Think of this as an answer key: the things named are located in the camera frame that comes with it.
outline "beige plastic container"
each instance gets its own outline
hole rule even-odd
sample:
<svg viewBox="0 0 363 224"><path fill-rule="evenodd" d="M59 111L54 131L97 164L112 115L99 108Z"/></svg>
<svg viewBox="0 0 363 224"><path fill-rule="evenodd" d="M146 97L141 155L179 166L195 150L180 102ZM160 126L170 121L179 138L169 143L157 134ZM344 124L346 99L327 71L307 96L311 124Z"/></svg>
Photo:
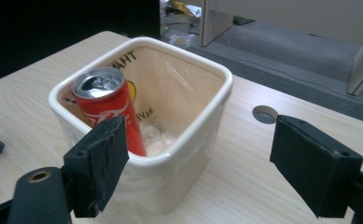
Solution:
<svg viewBox="0 0 363 224"><path fill-rule="evenodd" d="M131 39L59 83L49 105L70 147L91 127L73 101L74 80L97 67L117 67L131 81L147 157L130 159L115 190L151 213L175 209L208 162L226 101L230 71L212 61L148 37Z"/></svg>

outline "plastic bin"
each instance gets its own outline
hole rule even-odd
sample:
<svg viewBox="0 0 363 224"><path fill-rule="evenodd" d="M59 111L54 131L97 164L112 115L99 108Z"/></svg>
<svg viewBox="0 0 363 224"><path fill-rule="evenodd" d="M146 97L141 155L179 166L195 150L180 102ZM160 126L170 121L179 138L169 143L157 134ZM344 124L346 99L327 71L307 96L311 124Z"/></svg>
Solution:
<svg viewBox="0 0 363 224"><path fill-rule="evenodd" d="M133 83L140 129L165 130L165 143L144 137L147 157L130 159L115 190L115 200L133 200L149 212L175 209L208 162L232 87L224 66L166 43L138 37L112 49L59 83L49 105L73 146L90 129L73 101L71 86L96 67L115 66ZM156 151L161 145L165 149Z"/></svg>

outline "gray floor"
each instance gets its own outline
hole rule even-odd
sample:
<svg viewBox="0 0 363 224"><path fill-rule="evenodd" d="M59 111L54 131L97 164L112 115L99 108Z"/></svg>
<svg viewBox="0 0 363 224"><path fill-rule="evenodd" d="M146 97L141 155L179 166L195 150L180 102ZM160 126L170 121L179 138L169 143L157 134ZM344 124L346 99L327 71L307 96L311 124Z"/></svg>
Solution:
<svg viewBox="0 0 363 224"><path fill-rule="evenodd" d="M162 22L169 24L167 27L170 28L163 35L163 41L168 42L171 35L190 35L188 31L199 33L199 27L190 29L188 24L172 24L192 23L184 15L171 14L162 18ZM244 25L233 24L207 47L199 46L199 35L196 34L192 37L190 48L292 79L363 105L363 92L357 97L346 93L359 46L253 21Z"/></svg>

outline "coca-cola can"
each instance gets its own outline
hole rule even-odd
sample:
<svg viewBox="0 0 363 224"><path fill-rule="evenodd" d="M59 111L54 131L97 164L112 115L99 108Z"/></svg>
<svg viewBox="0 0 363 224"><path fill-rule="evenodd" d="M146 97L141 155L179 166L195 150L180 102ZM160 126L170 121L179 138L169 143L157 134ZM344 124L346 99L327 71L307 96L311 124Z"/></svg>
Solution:
<svg viewBox="0 0 363 224"><path fill-rule="evenodd" d="M80 76L73 83L73 94L92 128L105 119L124 116L129 151L146 155L128 82L117 68L96 68Z"/></svg>

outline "yellow smiley face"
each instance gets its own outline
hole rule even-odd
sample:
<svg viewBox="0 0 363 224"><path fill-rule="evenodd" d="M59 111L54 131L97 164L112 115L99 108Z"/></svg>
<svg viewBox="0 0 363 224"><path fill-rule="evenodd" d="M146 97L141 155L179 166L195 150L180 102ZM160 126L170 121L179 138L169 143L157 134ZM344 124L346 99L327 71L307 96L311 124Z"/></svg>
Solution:
<svg viewBox="0 0 363 224"><path fill-rule="evenodd" d="M134 102L135 96L137 95L137 89L134 86L134 83L128 81L129 93L131 94L132 100Z"/></svg>

